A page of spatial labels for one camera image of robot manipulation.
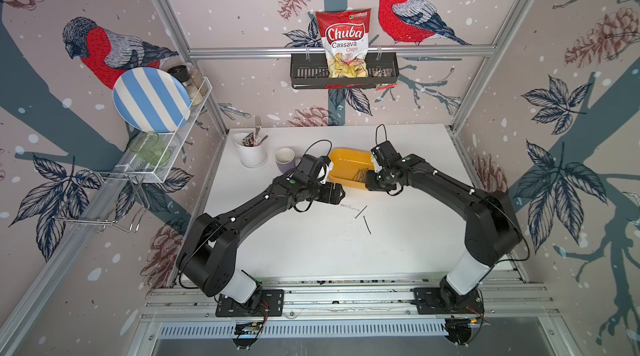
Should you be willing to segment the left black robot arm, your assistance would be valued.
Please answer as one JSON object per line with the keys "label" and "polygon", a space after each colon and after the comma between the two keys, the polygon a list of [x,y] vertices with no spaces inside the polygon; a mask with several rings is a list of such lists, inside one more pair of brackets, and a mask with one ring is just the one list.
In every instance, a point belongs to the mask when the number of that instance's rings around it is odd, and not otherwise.
{"label": "left black robot arm", "polygon": [[189,279],[206,296],[223,295],[239,304],[256,304],[260,284],[236,266],[240,244],[273,217],[298,204],[338,205],[346,193],[326,181],[330,158],[305,154],[298,166],[274,178],[261,193],[224,214],[202,214],[193,221],[176,257],[178,277]]}

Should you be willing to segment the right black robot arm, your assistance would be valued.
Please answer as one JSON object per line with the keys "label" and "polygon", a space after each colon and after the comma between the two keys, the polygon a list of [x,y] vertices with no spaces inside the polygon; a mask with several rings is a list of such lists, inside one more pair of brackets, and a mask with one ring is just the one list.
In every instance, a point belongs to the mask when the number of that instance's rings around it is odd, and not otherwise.
{"label": "right black robot arm", "polygon": [[367,190],[395,196],[411,187],[448,206],[465,221],[465,251],[441,281],[444,299],[454,301],[469,295],[505,255],[524,241],[505,192],[487,192],[464,184],[416,154],[401,156],[388,141],[374,146],[371,153],[380,171],[366,173]]}

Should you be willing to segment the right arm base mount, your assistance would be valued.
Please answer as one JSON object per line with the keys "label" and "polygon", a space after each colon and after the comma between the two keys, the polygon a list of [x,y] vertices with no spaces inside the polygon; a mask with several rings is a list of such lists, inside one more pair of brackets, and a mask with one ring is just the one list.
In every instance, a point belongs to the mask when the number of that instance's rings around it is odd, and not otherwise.
{"label": "right arm base mount", "polygon": [[412,293],[419,315],[444,316],[445,338],[454,345],[469,345],[484,326],[484,298],[478,287],[460,295],[443,278],[438,287],[418,287]]}

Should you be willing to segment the yellow plastic storage box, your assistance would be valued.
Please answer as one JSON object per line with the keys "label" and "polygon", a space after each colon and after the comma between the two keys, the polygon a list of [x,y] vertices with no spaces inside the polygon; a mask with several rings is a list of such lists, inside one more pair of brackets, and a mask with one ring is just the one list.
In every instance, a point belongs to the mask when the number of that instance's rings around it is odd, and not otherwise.
{"label": "yellow plastic storage box", "polygon": [[375,171],[370,152],[354,149],[334,149],[329,155],[333,167],[328,173],[328,180],[343,187],[366,190],[366,175]]}

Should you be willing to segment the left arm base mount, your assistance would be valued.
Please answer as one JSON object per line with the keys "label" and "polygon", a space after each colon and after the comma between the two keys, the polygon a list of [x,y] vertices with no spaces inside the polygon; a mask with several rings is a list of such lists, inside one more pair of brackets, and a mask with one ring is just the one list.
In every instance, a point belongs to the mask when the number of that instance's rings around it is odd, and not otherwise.
{"label": "left arm base mount", "polygon": [[218,318],[256,318],[256,320],[233,324],[233,343],[238,350],[250,350],[266,332],[268,318],[282,316],[283,304],[284,291],[282,289],[264,289],[259,285],[243,304],[231,297],[221,295],[215,316]]}

